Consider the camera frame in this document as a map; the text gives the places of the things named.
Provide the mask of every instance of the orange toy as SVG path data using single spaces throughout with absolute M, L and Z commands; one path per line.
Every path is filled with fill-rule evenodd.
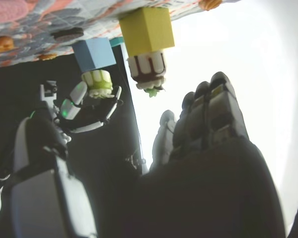
M 54 53 L 54 54 L 47 54 L 47 55 L 40 55 L 39 56 L 39 59 L 40 60 L 52 60 L 54 58 L 56 58 L 58 56 L 57 53 Z
M 199 6 L 202 10 L 209 11 L 221 5 L 223 0 L 202 0 L 199 2 Z
M 0 52 L 10 51 L 14 49 L 13 39 L 9 36 L 0 37 Z

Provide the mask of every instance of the yellow cube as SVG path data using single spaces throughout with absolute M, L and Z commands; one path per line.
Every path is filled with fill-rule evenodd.
M 129 57 L 174 46 L 168 8 L 145 7 L 120 20 Z

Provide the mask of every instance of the dark background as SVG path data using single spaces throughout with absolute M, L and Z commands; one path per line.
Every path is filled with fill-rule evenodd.
M 113 85 L 123 88 L 124 104 L 117 108 L 108 125 L 75 134 L 68 144 L 70 166 L 85 185 L 100 237 L 116 237 L 119 232 L 122 204 L 138 176 L 125 158 L 132 154 L 140 156 L 139 132 L 120 46 L 113 51 L 117 65 L 105 70 L 110 72 Z M 10 132 L 33 111 L 42 82 L 57 81 L 56 105 L 59 106 L 81 81 L 80 75 L 73 54 L 0 68 L 0 148 Z M 0 237 L 12 237 L 9 212 L 4 204 Z

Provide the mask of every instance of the teal block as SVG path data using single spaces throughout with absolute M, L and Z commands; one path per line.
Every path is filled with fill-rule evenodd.
M 111 39 L 109 42 L 110 42 L 111 47 L 115 47 L 115 46 L 118 46 L 118 45 L 124 43 L 124 37 L 115 37 L 115 38 Z
M 72 45 L 75 58 L 82 72 L 116 64 L 108 38 L 93 38 Z

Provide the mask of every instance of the pink object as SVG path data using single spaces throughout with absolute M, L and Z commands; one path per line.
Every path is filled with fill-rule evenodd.
M 16 21 L 28 14 L 24 0 L 0 0 L 0 23 Z

